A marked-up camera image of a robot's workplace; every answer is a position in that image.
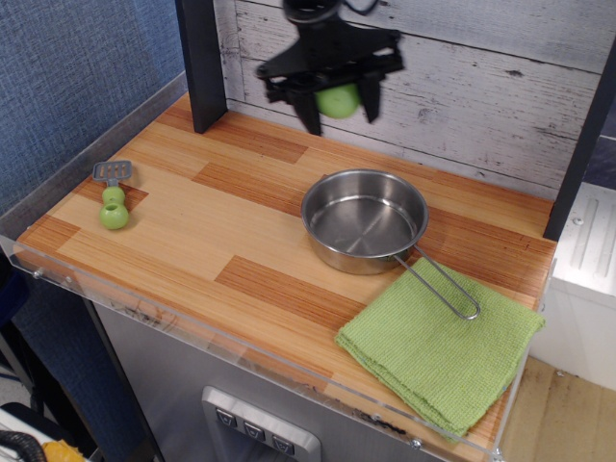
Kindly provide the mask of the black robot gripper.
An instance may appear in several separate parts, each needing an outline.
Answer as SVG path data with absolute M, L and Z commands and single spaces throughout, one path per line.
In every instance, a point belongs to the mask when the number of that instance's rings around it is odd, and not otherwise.
M 401 32 L 354 26 L 343 20 L 342 1 L 284 1 L 283 14 L 296 27 L 289 48 L 260 64 L 256 76 L 269 101 L 290 104 L 305 129 L 321 135 L 316 93 L 357 84 L 369 123 L 380 114 L 380 80 L 403 69 Z

